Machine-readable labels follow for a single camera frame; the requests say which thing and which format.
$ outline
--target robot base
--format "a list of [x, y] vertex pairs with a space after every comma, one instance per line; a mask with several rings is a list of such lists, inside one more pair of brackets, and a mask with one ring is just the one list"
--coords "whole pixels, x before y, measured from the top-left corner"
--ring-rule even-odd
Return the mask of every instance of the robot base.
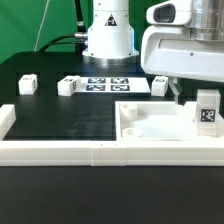
[[136, 51], [134, 55], [127, 58], [96, 58], [93, 56], [85, 55], [83, 53], [83, 61], [100, 65], [126, 65], [139, 62], [139, 53]]

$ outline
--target black table surface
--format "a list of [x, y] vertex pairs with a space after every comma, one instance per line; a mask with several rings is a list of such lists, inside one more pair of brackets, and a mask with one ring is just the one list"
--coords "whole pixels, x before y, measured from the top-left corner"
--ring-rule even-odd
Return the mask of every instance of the black table surface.
[[[19, 96], [18, 80], [37, 73], [34, 96]], [[115, 140], [114, 102], [173, 100], [149, 94], [57, 96], [68, 74], [147, 77], [139, 65], [100, 67], [73, 53], [18, 53], [0, 65], [0, 104], [15, 104], [6, 140]], [[223, 85], [184, 80], [186, 96]], [[1, 167], [0, 223], [223, 224], [223, 167]]]

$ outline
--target green background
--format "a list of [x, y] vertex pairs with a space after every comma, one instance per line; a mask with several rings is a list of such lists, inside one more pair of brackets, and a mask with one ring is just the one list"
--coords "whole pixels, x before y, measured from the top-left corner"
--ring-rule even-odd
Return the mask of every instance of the green background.
[[[137, 50], [141, 49], [142, 35], [149, 26], [146, 10], [160, 2], [163, 0], [129, 0]], [[0, 0], [0, 63], [17, 52], [34, 51], [46, 3], [47, 0]], [[81, 6], [88, 28], [93, 21], [93, 0], [81, 0]], [[50, 0], [37, 49], [58, 36], [76, 32], [75, 13], [74, 0]], [[48, 51], [74, 51], [74, 47], [54, 46]]]

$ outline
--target white block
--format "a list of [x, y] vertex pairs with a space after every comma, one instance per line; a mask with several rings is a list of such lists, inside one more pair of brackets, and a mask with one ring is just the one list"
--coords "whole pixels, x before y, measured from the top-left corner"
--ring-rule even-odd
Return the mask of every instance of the white block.
[[73, 95], [81, 83], [80, 76], [66, 76], [58, 82], [58, 95], [71, 96]]
[[220, 100], [218, 90], [198, 90], [196, 114], [198, 135], [218, 136]]
[[156, 76], [152, 82], [152, 96], [165, 96], [168, 89], [168, 77]]
[[37, 75], [23, 75], [19, 80], [19, 93], [20, 95], [33, 95], [38, 87]]
[[16, 120], [14, 105], [5, 104], [0, 108], [0, 140], [3, 140]]
[[126, 147], [116, 142], [92, 142], [92, 166], [125, 166]]

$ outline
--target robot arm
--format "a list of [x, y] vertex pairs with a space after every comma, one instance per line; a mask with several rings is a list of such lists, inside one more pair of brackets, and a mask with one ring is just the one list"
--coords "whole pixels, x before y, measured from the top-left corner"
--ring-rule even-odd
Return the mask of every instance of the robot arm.
[[150, 24], [185, 25], [192, 17], [192, 0], [171, 0], [150, 7], [147, 21]]

